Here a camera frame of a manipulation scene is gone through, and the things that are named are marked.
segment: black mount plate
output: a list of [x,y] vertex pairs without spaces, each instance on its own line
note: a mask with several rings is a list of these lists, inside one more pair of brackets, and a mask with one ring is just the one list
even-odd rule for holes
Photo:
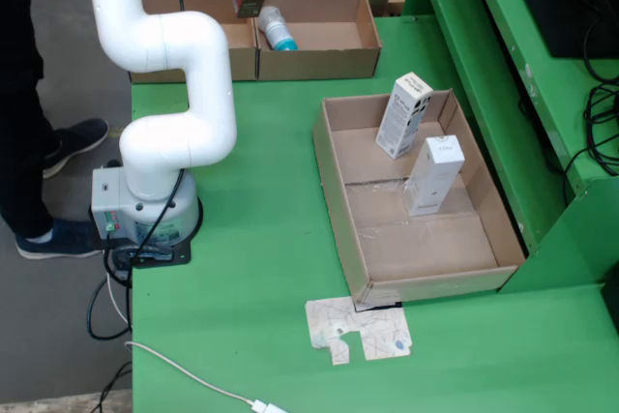
[[[135,248],[138,246],[135,242],[130,241],[129,239],[110,239],[108,242],[104,241],[99,234],[97,234],[97,228],[95,228],[95,247],[100,250],[104,250],[106,247],[109,247],[111,250],[111,255],[114,261],[114,268],[117,271],[129,271],[130,261],[133,264],[134,268],[142,269],[142,268],[161,268],[164,266],[177,266],[177,265],[186,265],[190,261],[192,261],[192,239],[195,237],[197,232],[200,230],[202,226],[202,221],[204,219],[204,212],[202,209],[202,202],[198,198],[198,208],[199,208],[199,216],[197,220],[197,225],[193,230],[192,234],[185,239],[183,242],[177,244],[174,247],[171,247],[172,256],[166,259],[156,259],[149,256],[140,256],[139,260],[134,260],[133,256],[135,254]],[[94,221],[92,212],[89,209],[89,215],[91,221]],[[135,246],[132,250],[127,251],[117,251],[122,248]]]

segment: plastic bottle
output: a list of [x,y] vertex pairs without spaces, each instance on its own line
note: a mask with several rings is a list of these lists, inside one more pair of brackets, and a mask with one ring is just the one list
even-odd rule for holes
[[262,31],[273,50],[298,50],[286,21],[277,7],[263,7],[258,17],[258,28]]

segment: white cable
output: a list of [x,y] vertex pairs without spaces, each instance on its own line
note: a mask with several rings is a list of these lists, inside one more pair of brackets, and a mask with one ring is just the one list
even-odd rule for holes
[[141,348],[142,350],[146,350],[147,352],[155,355],[159,359],[164,360],[169,365],[175,367],[176,369],[181,371],[183,374],[185,374],[186,376],[188,376],[191,379],[193,379],[195,382],[198,382],[198,383],[202,384],[204,387],[208,387],[209,389],[213,389],[214,391],[219,392],[220,394],[224,394],[225,396],[236,398],[237,400],[240,400],[240,401],[244,401],[247,405],[253,405],[253,402],[251,400],[249,400],[248,398],[237,396],[235,394],[231,394],[231,393],[225,391],[224,389],[220,389],[219,387],[216,387],[213,384],[209,384],[208,382],[206,382],[206,381],[200,379],[199,377],[197,377],[195,374],[191,374],[189,371],[187,371],[186,369],[184,369],[180,365],[174,363],[169,358],[164,357],[158,351],[153,350],[152,348],[147,347],[146,345],[142,345],[141,343],[137,343],[137,342],[125,342],[125,345],[133,345],[135,347]]
[[127,323],[127,318],[125,317],[125,315],[120,311],[120,309],[118,308],[118,305],[116,304],[116,300],[114,299],[114,293],[112,292],[112,284],[109,280],[109,273],[107,274],[107,290],[109,291],[109,298],[112,301],[112,305],[114,306],[114,308],[116,309],[116,312],[118,313],[118,315],[123,318],[123,321],[125,321],[125,324],[129,324]]
[[236,398],[237,400],[240,400],[240,401],[244,401],[247,405],[249,405],[251,407],[251,411],[254,411],[256,413],[286,413],[284,410],[282,410],[278,406],[275,406],[272,403],[269,403],[267,405],[266,403],[264,403],[263,401],[260,401],[260,400],[251,401],[248,398],[237,396],[236,394],[231,394],[231,393],[225,391],[224,389],[220,389],[219,387],[214,386],[213,384],[209,384],[208,382],[204,381],[203,379],[200,379],[199,377],[197,377],[195,374],[191,374],[189,371],[187,371],[186,369],[184,369],[183,367],[181,367],[177,363],[174,363],[169,358],[163,356],[157,350],[153,350],[152,348],[150,348],[150,347],[148,347],[146,345],[143,345],[143,344],[137,343],[137,342],[127,341],[127,342],[125,342],[125,346],[128,347],[128,348],[130,346],[135,346],[135,347],[141,348],[142,350],[146,350],[150,354],[155,355],[160,360],[163,360],[164,362],[168,363],[172,367],[178,369],[183,374],[185,374],[186,376],[190,377],[195,382],[203,385],[204,387],[208,387],[209,389],[212,389],[215,392],[219,392],[220,394],[224,394],[225,396],[228,396],[228,397],[231,397],[231,398]]

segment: open cardboard box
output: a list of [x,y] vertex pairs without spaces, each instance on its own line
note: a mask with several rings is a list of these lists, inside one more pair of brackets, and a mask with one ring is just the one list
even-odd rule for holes
[[299,50],[274,51],[257,32],[260,80],[372,77],[380,39],[368,0],[266,0]]
[[[359,310],[498,289],[524,254],[466,118],[435,92],[412,150],[376,143],[389,95],[326,99],[313,139],[339,259]],[[427,137],[455,135],[466,161],[439,212],[409,217],[403,183]]]
[[[179,0],[142,0],[147,14],[179,12]],[[252,18],[237,18],[232,0],[185,0],[185,9],[212,16],[223,28],[230,48],[230,68],[235,81],[256,80],[257,42]],[[154,73],[132,73],[132,81],[185,82],[181,70]]]

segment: black pants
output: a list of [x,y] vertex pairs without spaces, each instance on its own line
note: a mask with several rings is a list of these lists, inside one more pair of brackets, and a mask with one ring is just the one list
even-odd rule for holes
[[52,219],[42,200],[43,158],[58,146],[37,94],[43,60],[30,0],[0,0],[0,214],[22,237],[45,234]]

